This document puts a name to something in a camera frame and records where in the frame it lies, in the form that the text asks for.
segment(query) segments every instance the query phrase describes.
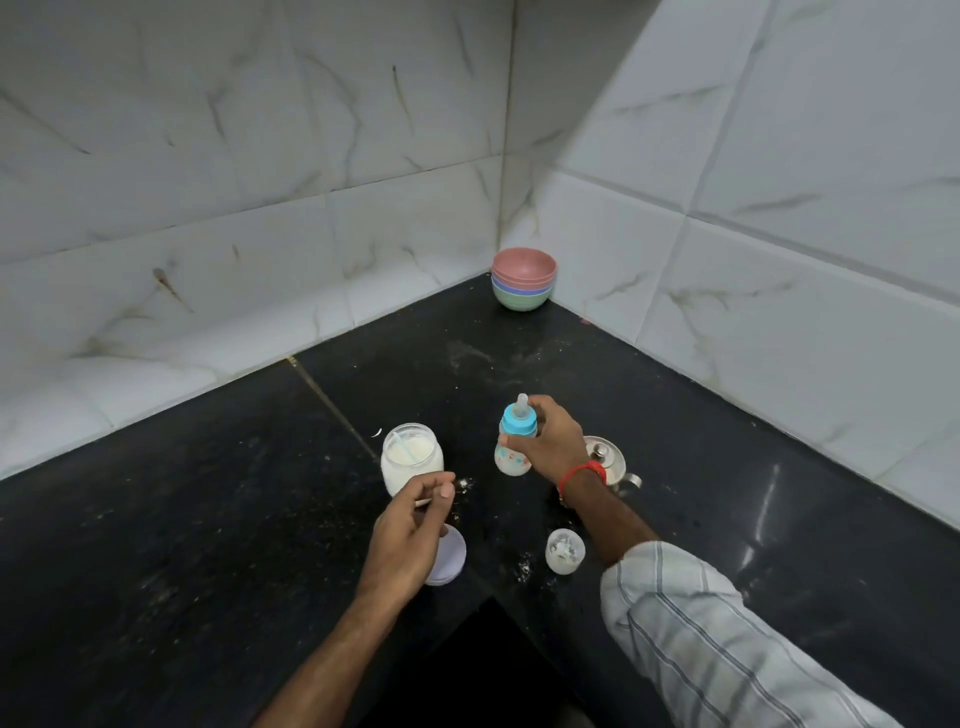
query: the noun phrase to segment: green bowl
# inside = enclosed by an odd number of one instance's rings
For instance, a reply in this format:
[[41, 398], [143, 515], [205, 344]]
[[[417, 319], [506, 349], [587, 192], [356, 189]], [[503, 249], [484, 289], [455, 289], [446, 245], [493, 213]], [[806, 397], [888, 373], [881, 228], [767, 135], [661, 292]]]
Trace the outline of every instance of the green bowl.
[[507, 293], [492, 283], [491, 286], [496, 299], [512, 311], [532, 311], [534, 308], [540, 308], [553, 293], [552, 285], [550, 290], [538, 293], [536, 296], [518, 296], [516, 293]]

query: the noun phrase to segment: pink bowl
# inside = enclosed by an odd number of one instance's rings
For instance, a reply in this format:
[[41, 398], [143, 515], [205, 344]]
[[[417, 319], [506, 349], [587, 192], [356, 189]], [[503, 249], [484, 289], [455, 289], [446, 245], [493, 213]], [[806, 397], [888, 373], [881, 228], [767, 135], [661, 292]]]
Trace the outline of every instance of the pink bowl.
[[496, 271], [491, 271], [491, 275], [493, 276], [493, 279], [497, 283], [503, 283], [505, 286], [508, 286], [509, 288], [516, 288], [517, 290], [520, 290], [520, 291], [539, 291], [542, 288], [546, 288], [554, 280], [553, 277], [551, 277], [542, 283], [536, 283], [536, 282], [531, 283], [529, 280], [506, 280], [502, 276], [500, 276]]
[[543, 283], [557, 275], [557, 261], [534, 248], [507, 248], [493, 257], [493, 269], [505, 281]]

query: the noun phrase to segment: bottle nipple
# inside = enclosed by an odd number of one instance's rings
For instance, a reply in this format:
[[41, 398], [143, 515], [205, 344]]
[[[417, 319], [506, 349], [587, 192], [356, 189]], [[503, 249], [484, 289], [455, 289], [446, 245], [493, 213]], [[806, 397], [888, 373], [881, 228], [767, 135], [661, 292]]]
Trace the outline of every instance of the bottle nipple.
[[516, 417], [518, 420], [525, 420], [530, 414], [530, 405], [527, 404], [527, 396], [520, 395], [516, 398], [516, 404], [514, 405], [511, 414]]

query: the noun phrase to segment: striped shirt sleeve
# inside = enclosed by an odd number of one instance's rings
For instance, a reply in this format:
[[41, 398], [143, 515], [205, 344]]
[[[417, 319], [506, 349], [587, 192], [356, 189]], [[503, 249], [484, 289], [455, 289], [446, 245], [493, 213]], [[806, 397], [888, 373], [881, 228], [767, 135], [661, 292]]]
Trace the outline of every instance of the striped shirt sleeve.
[[899, 724], [744, 607], [730, 580], [681, 548], [631, 548], [600, 583], [604, 622], [678, 728]]

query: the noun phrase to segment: wall tile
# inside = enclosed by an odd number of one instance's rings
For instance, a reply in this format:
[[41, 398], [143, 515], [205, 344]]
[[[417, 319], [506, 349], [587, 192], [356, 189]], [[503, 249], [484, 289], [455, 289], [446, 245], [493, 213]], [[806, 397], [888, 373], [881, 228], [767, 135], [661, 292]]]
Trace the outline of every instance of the wall tile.
[[960, 412], [960, 310], [686, 223], [641, 349], [871, 479]]
[[520, 0], [509, 150], [686, 208], [768, 4]]
[[96, 407], [42, 366], [0, 288], [0, 478], [111, 430]]
[[116, 426], [352, 326], [324, 197], [10, 264], [0, 286]]
[[960, 4], [776, 7], [696, 207], [956, 300]]
[[902, 457], [878, 482], [960, 529], [960, 418]]
[[553, 300], [633, 344], [683, 216], [542, 166], [506, 157], [502, 245], [553, 255]]
[[315, 194], [279, 0], [7, 3], [0, 262]]
[[511, 6], [288, 0], [333, 188], [500, 154]]
[[357, 325], [490, 267], [500, 157], [330, 193]]

